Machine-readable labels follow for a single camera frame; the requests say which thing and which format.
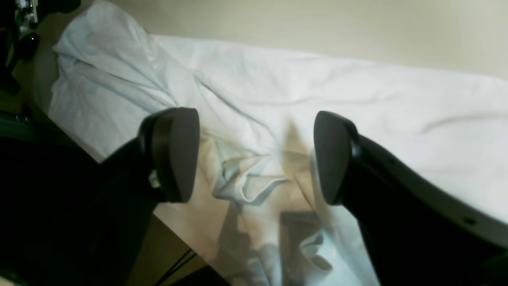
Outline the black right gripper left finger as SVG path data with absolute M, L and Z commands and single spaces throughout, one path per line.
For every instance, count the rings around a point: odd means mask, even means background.
M 146 117 L 101 162 L 82 149 L 1 139 L 1 280 L 15 286 L 124 286 L 159 203 L 192 196 L 194 108 Z

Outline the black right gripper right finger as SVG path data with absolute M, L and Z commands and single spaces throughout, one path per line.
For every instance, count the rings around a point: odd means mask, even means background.
M 447 194 L 343 116 L 320 111 L 325 202 L 356 219 L 383 286 L 506 286 L 507 223 Z

